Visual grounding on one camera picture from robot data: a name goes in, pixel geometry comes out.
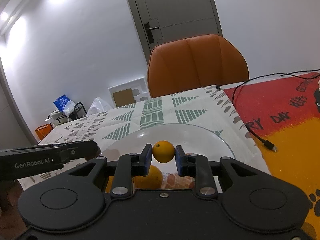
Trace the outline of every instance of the tablecloth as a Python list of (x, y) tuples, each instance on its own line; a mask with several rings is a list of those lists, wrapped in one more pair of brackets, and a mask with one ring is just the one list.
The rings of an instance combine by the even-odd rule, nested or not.
[[(237, 90), (234, 101), (244, 122), (277, 146), (278, 152), (273, 153), (255, 140), (271, 174), (309, 197), (310, 211), (302, 229), (313, 239), (320, 239), (319, 80), (289, 77), (249, 84)], [(229, 98), (233, 91), (225, 90)]]
[[(41, 144), (94, 140), (102, 152), (137, 130), (166, 123), (206, 128), (224, 139), (237, 160), (269, 172), (228, 96), (223, 90), (217, 91), (216, 86), (153, 98), (68, 122), (54, 128)], [(84, 159), (73, 160), (63, 169), (24, 178), (20, 182), (25, 189), (83, 162)]]

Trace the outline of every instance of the door handle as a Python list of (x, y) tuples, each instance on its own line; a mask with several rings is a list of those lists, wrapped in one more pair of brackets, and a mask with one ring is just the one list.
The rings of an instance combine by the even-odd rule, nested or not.
[(157, 30), (157, 29), (159, 29), (159, 26), (153, 27), (153, 28), (148, 28), (149, 31), (153, 31), (153, 30)]
[(150, 28), (150, 24), (149, 23), (144, 23), (143, 25), (144, 25), (144, 28), (146, 30), (146, 34), (147, 34), (149, 43), (150, 44), (154, 43), (155, 40), (153, 39), (153, 35), (152, 35), (151, 31), (159, 29), (159, 26)]

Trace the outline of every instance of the white plastic bag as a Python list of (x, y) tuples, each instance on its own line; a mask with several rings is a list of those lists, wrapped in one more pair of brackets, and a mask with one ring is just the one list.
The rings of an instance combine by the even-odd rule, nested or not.
[(63, 112), (67, 117), (69, 117), (69, 115), (73, 113), (75, 105), (76, 104), (71, 100), (66, 103), (65, 107), (63, 108)]
[(101, 112), (105, 112), (112, 109), (112, 106), (109, 105), (106, 101), (102, 100), (101, 98), (96, 98), (93, 100), (88, 112), (87, 116), (91, 114), (97, 114)]

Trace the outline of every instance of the orange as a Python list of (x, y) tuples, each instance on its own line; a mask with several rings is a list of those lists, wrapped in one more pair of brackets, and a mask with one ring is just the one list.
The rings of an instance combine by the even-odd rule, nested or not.
[(108, 184), (107, 184), (107, 187), (106, 187), (106, 190), (105, 190), (105, 192), (107, 192), (107, 193), (110, 193), (111, 185), (112, 185), (112, 182), (113, 182), (113, 177), (114, 176), (109, 176)]
[(151, 165), (149, 174), (145, 177), (137, 176), (133, 178), (136, 188), (141, 189), (158, 189), (161, 188), (163, 175), (161, 170), (156, 166)]
[(160, 163), (171, 161), (174, 154), (174, 146), (168, 141), (158, 141), (152, 148), (153, 157)]

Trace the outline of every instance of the person's finger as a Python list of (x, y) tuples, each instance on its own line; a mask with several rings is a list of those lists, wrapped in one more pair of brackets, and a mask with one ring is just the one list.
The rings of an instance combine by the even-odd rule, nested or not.
[(18, 204), (18, 199), (23, 192), (22, 186), (18, 180), (15, 181), (13, 187), (7, 193), (7, 199), (12, 206)]
[(0, 235), (4, 239), (13, 239), (27, 230), (18, 212), (18, 206), (12, 206), (0, 217)]

